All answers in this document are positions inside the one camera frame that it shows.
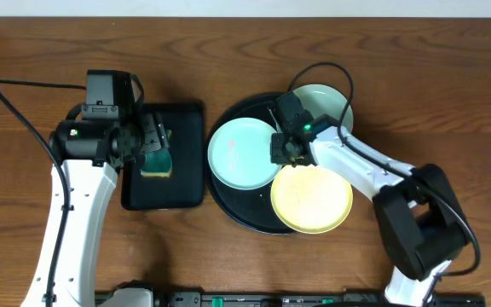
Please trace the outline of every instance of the sponge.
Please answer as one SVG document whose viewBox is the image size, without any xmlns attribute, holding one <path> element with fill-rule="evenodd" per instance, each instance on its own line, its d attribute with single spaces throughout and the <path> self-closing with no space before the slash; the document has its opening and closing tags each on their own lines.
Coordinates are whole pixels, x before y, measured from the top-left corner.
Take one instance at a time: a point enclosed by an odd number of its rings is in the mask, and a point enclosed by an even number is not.
<svg viewBox="0 0 491 307">
<path fill-rule="evenodd" d="M 171 131 L 167 130 L 166 135 L 169 141 Z M 169 177 L 171 176 L 172 166 L 170 150 L 164 148 L 145 154 L 145 163 L 143 163 L 140 173 L 143 177 Z"/>
</svg>

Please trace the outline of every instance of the black circular plate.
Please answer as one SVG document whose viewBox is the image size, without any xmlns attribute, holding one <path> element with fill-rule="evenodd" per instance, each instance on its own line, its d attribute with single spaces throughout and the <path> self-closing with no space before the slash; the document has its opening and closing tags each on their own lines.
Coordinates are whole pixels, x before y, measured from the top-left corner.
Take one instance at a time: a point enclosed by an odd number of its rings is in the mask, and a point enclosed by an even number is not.
<svg viewBox="0 0 491 307">
<path fill-rule="evenodd" d="M 220 182 L 211 172 L 211 168 L 207 161 L 207 148 L 213 133 L 215 133 L 219 127 L 233 119 L 261 119 L 276 129 L 275 122 L 268 110 L 268 104 L 281 95 L 282 93 L 256 95 L 231 107 L 215 123 L 210 131 L 205 146 L 205 165 L 207 165 L 205 168 L 206 181 L 215 202 L 236 222 L 241 223 L 250 229 L 273 235 L 293 234 L 296 231 L 287 227 L 274 213 L 270 200 L 272 183 L 261 188 L 246 191 L 230 188 L 226 184 Z"/>
</svg>

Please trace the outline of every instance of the white wall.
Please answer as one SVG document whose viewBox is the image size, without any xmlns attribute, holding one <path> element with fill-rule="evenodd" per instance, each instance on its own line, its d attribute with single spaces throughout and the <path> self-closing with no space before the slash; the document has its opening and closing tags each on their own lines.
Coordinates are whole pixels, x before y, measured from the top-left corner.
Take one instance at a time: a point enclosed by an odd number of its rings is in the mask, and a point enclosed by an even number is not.
<svg viewBox="0 0 491 307">
<path fill-rule="evenodd" d="M 0 16 L 491 17 L 491 0 L 0 0 Z"/>
</svg>

